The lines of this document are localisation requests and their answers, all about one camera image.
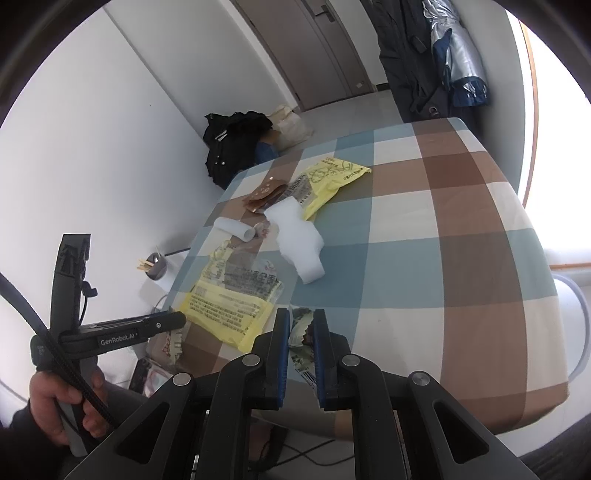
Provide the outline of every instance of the human hand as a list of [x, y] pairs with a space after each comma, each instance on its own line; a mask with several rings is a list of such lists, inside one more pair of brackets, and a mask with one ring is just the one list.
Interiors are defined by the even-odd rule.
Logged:
[[[100, 369], [96, 369], [91, 376], [92, 387], [98, 397], [104, 402], [107, 392], [104, 388], [105, 376]], [[37, 426], [47, 435], [55, 445], [68, 445], [68, 437], [61, 421], [60, 414], [54, 400], [69, 404], [79, 404], [82, 393], [68, 385], [58, 375], [50, 372], [37, 372], [29, 383], [31, 414]], [[82, 408], [85, 417], [82, 425], [94, 438], [106, 434], [108, 424], [95, 408], [86, 400]]]

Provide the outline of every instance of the door handle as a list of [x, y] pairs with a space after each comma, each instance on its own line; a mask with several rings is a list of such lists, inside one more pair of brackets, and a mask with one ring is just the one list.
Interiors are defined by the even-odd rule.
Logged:
[[322, 9], [322, 12], [320, 12], [319, 14], [314, 15], [315, 17], [319, 17], [321, 15], [326, 15], [326, 18], [329, 19], [329, 22], [335, 22], [335, 18], [333, 17], [333, 14], [330, 13], [329, 8], [326, 5], [322, 5], [322, 7], [320, 7]]

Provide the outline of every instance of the beige bag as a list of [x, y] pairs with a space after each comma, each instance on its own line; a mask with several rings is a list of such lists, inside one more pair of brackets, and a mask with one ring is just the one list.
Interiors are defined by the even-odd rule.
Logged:
[[268, 118], [273, 122], [273, 128], [281, 132], [275, 142], [278, 151], [287, 150], [298, 143], [308, 140], [314, 133], [314, 130], [306, 125], [302, 117], [285, 105], [280, 105], [275, 112], [268, 115]]

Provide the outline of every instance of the door frame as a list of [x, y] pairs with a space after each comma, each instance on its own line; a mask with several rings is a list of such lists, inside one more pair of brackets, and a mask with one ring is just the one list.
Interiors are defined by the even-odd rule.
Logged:
[[[298, 3], [298, 6], [304, 12], [306, 12], [307, 14], [309, 14], [307, 7], [304, 5], [304, 1], [306, 1], [306, 0], [294, 0], [294, 1], [296, 1]], [[297, 105], [298, 105], [297, 109], [299, 110], [299, 112], [305, 112], [306, 109], [304, 109], [304, 106], [302, 104], [302, 101], [301, 101], [300, 97], [298, 96], [298, 94], [296, 92], [296, 89], [292, 85], [289, 77], [286, 75], [285, 71], [281, 67], [281, 65], [280, 65], [279, 61], [277, 60], [277, 58], [275, 57], [275, 55], [273, 55], [273, 52], [269, 48], [269, 45], [267, 44], [267, 42], [265, 41], [265, 39], [263, 38], [263, 36], [261, 35], [261, 33], [257, 30], [256, 26], [254, 25], [254, 23], [252, 23], [252, 21], [250, 20], [250, 18], [248, 18], [248, 15], [246, 14], [246, 12], [238, 4], [238, 0], [230, 0], [230, 2], [234, 6], [234, 8], [236, 8], [236, 10], [238, 11], [238, 13], [240, 13], [241, 17], [244, 19], [244, 21], [248, 24], [248, 27], [254, 33], [256, 39], [260, 42], [260, 44], [264, 48], [265, 52], [267, 52], [267, 54], [269, 55], [269, 58], [271, 59], [271, 61], [275, 65], [275, 68], [277, 69], [277, 71], [279, 72], [279, 74], [283, 78], [283, 81], [285, 82], [285, 84], [289, 88], [291, 94], [294, 96], [295, 100], [297, 101]], [[357, 48], [355, 48], [355, 45], [354, 45], [353, 41], [351, 40], [351, 37], [349, 36], [349, 32], [347, 31], [347, 29], [343, 25], [343, 22], [341, 22], [340, 17], [338, 16], [337, 12], [333, 8], [333, 6], [330, 3], [330, 1], [329, 0], [324, 0], [324, 2], [325, 2], [326, 6], [328, 7], [328, 9], [330, 11], [330, 14], [339, 23], [339, 26], [341, 27], [341, 30], [344, 32], [345, 38], [347, 39], [347, 42], [349, 43], [349, 46], [353, 50], [353, 53], [355, 55], [355, 59], [357, 60], [357, 63], [359, 64], [359, 67], [363, 71], [363, 77], [365, 78], [365, 81], [368, 82], [368, 85], [371, 86], [372, 92], [375, 92], [376, 91], [376, 87], [371, 82], [371, 80], [369, 79], [368, 73], [365, 70], [365, 66], [363, 65], [363, 62], [361, 62], [361, 58], [359, 57], [359, 52], [357, 52]], [[310, 24], [311, 24], [312, 28], [314, 29], [314, 31], [316, 32], [316, 34], [318, 35], [320, 41], [324, 44], [325, 49], [327, 50], [327, 54], [329, 55], [331, 61], [333, 62], [333, 65], [335, 66], [335, 68], [337, 70], [337, 75], [339, 76], [339, 79], [341, 80], [341, 82], [343, 82], [343, 81], [345, 82], [344, 85], [345, 85], [346, 90], [347, 91], [350, 91], [350, 88], [349, 88], [348, 83], [344, 80], [345, 79], [345, 74], [343, 73], [342, 69], [340, 68], [339, 62], [336, 60], [336, 57], [335, 57], [335, 54], [332, 51], [332, 48], [330, 48], [330, 44], [325, 39], [325, 37], [322, 34], [322, 31], [320, 30], [320, 28], [318, 27], [318, 25], [316, 25], [316, 22], [312, 21]], [[366, 94], [365, 93], [360, 93], [358, 95], [354, 95], [353, 92], [351, 92], [351, 96], [349, 96], [347, 98], [353, 98], [353, 97], [360, 96], [360, 95], [366, 95]], [[321, 107], [321, 106], [324, 106], [324, 105], [329, 105], [330, 103], [334, 103], [334, 102], [323, 103], [322, 105], [317, 105], [314, 108], [318, 108], [318, 107]]]

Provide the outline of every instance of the white foam piece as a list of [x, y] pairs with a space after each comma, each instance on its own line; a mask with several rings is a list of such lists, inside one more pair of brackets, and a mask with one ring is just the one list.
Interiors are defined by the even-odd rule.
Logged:
[[218, 217], [214, 221], [213, 226], [237, 236], [243, 242], [249, 242], [255, 237], [255, 229], [253, 227], [238, 220], [232, 220], [231, 218]]
[[267, 220], [279, 227], [279, 252], [295, 266], [302, 283], [310, 283], [324, 276], [320, 250], [324, 240], [312, 222], [302, 220], [304, 210], [293, 197], [287, 197], [265, 211]]

